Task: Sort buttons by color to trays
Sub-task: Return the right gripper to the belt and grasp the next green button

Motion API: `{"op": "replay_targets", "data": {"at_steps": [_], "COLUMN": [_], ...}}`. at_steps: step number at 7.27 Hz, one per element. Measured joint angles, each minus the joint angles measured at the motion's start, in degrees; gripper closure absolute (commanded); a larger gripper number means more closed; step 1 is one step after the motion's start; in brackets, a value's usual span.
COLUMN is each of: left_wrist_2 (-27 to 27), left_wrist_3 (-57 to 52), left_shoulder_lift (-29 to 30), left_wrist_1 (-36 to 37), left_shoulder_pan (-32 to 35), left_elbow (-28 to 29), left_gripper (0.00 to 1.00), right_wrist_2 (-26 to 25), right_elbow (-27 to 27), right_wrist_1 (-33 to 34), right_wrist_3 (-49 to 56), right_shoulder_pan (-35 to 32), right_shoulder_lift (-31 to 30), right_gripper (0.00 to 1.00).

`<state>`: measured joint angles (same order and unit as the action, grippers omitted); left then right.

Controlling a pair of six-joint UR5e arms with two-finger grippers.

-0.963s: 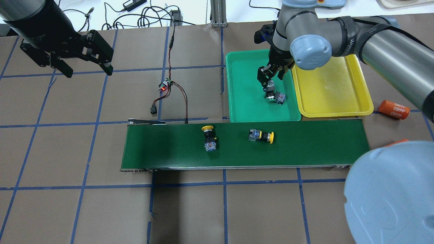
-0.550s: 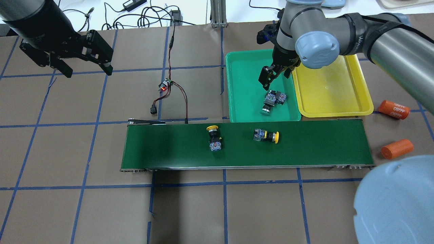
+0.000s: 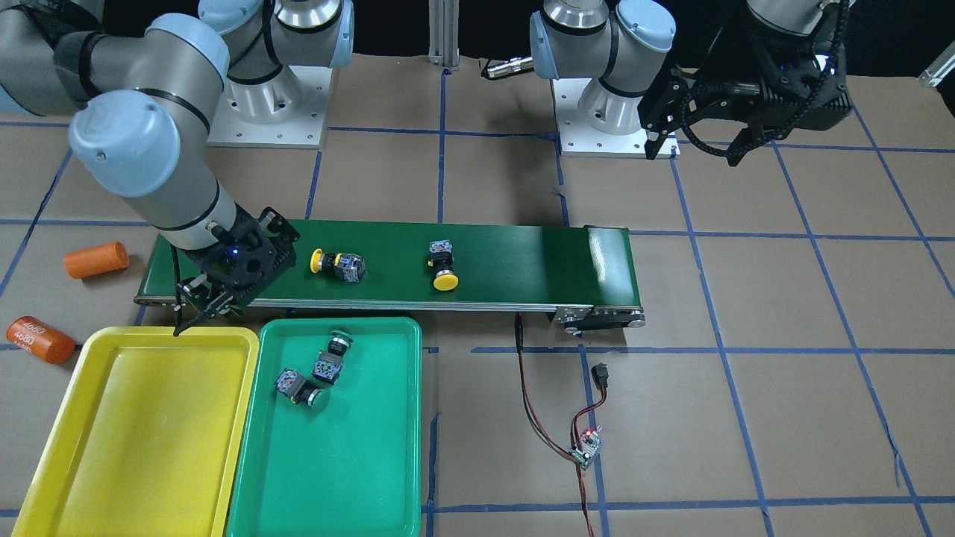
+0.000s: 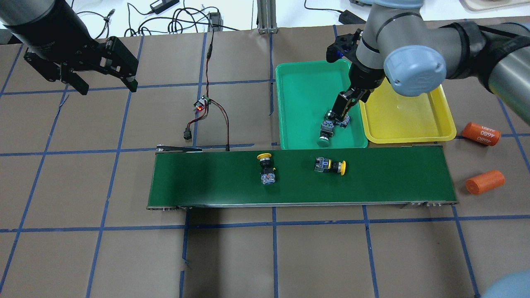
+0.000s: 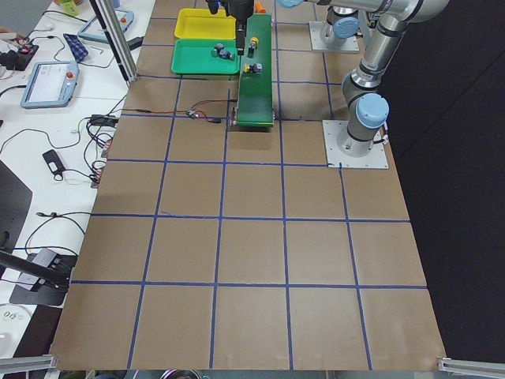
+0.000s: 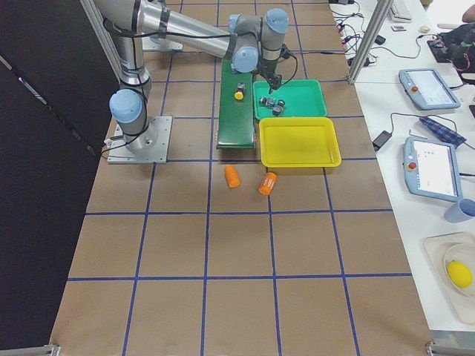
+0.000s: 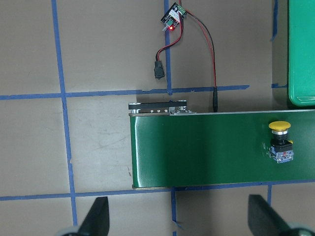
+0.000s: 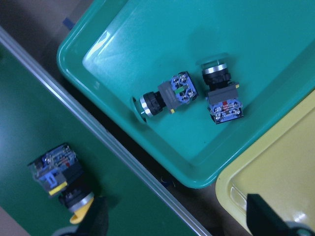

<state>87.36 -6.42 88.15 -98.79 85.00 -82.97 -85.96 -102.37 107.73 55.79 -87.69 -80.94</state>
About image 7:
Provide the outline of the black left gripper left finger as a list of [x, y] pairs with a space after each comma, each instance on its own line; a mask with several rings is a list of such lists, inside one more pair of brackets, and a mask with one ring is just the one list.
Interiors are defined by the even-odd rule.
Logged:
[[107, 236], [110, 229], [108, 197], [97, 197], [80, 226], [58, 231], [59, 236]]

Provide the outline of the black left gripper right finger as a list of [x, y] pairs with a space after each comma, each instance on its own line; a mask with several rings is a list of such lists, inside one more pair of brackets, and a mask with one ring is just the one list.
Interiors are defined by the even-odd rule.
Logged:
[[313, 236], [314, 231], [292, 227], [260, 195], [248, 198], [248, 226], [254, 236]]

